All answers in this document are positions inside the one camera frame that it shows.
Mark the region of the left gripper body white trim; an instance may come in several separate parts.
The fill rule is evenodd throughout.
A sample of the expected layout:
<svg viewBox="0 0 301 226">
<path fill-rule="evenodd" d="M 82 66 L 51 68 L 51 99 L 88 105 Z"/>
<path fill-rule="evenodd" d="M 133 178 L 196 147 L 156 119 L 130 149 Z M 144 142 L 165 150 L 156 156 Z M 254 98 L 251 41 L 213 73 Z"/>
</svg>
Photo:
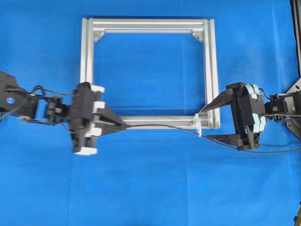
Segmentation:
<svg viewBox="0 0 301 226">
<path fill-rule="evenodd" d="M 95 93 L 94 102 L 101 102 L 101 95 L 104 92 L 104 88 L 91 85 L 91 90 Z M 91 155 L 97 153 L 97 150 L 95 148 L 95 141 L 90 135 L 90 123 L 92 121 L 95 121 L 96 119 L 96 114 L 94 114 L 94 110 L 92 113 L 93 118 L 90 122 L 86 124 L 86 127 L 76 131 L 70 130 L 72 140 L 72 152 L 74 154 Z"/>
</svg>

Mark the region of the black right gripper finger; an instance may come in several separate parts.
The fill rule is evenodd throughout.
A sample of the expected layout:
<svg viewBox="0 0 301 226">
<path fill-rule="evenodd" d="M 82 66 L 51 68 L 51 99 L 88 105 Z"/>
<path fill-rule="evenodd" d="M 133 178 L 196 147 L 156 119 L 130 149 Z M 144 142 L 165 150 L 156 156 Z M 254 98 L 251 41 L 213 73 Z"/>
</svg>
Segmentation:
<svg viewBox="0 0 301 226">
<path fill-rule="evenodd" d="M 239 134 L 208 135 L 208 137 L 228 145 L 241 144 L 241 136 Z"/>
<path fill-rule="evenodd" d="M 221 92 L 211 103 L 203 107 L 201 109 L 201 112 L 204 113 L 226 105 L 231 105 L 231 102 L 233 100 L 234 100 L 233 89 L 226 89 L 225 91 Z"/>
</svg>

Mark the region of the right gripper body teal trim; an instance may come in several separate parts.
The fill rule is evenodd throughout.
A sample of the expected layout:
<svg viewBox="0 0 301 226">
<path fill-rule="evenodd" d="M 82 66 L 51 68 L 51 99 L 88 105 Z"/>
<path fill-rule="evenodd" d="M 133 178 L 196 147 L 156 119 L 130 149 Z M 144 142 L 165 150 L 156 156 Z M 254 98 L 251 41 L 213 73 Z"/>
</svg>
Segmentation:
<svg viewBox="0 0 301 226">
<path fill-rule="evenodd" d="M 255 84 L 238 82 L 226 86 L 233 100 L 230 101 L 235 131 L 238 135 L 233 145 L 238 150 L 258 148 L 260 134 L 267 120 L 262 94 Z"/>
</svg>

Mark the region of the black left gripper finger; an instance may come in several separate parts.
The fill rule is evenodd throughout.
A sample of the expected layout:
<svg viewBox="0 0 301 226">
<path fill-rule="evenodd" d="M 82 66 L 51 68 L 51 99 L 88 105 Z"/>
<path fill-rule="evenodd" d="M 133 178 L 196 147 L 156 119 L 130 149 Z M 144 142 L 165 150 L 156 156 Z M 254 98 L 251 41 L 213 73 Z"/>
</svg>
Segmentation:
<svg viewBox="0 0 301 226">
<path fill-rule="evenodd" d="M 126 123 L 105 103 L 94 102 L 94 114 L 99 119 L 94 121 L 94 127 L 99 129 L 125 129 Z"/>
<path fill-rule="evenodd" d="M 126 124 L 105 121 L 92 121 L 90 123 L 90 135 L 100 137 L 108 134 L 118 133 L 127 128 Z"/>
</svg>

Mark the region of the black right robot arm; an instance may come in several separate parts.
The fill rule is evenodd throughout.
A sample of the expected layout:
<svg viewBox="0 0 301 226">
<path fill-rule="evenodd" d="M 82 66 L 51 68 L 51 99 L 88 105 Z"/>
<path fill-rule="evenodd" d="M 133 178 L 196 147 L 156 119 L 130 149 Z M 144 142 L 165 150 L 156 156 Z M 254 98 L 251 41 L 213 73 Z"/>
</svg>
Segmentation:
<svg viewBox="0 0 301 226">
<path fill-rule="evenodd" d="M 235 133 L 208 135 L 206 138 L 224 146 L 248 151 L 260 147 L 260 134 L 268 121 L 291 121 L 301 124 L 301 92 L 271 95 L 264 102 L 266 93 L 255 84 L 238 82 L 226 86 L 202 111 L 207 112 L 229 105 Z"/>
</svg>

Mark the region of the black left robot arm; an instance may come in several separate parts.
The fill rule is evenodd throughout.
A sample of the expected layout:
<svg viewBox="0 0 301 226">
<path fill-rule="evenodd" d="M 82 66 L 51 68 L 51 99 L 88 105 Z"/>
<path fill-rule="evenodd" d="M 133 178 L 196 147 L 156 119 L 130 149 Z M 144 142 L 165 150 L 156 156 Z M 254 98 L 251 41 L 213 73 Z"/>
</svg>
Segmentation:
<svg viewBox="0 0 301 226">
<path fill-rule="evenodd" d="M 67 123 L 72 152 L 77 155 L 97 153 L 96 138 L 124 131 L 127 124 L 101 100 L 103 87 L 80 83 L 71 104 L 63 103 L 64 94 L 38 85 L 31 92 L 19 87 L 14 76 L 0 73 L 0 118 L 13 116 L 27 123 L 58 125 Z"/>
</svg>

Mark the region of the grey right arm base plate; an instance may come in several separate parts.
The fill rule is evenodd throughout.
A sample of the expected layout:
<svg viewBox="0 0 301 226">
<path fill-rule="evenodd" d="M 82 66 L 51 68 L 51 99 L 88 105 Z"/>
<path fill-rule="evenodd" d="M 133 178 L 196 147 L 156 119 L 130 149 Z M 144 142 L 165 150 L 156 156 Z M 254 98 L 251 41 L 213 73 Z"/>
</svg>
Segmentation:
<svg viewBox="0 0 301 226">
<path fill-rule="evenodd" d="M 301 79 L 299 78 L 286 92 L 287 94 L 301 92 Z M 297 106 L 293 97 L 286 97 L 285 101 L 288 106 L 289 114 L 300 115 L 301 114 L 301 95 L 297 96 Z M 299 140 L 301 139 L 301 120 L 291 119 L 286 122 L 287 129 L 292 132 Z"/>
</svg>

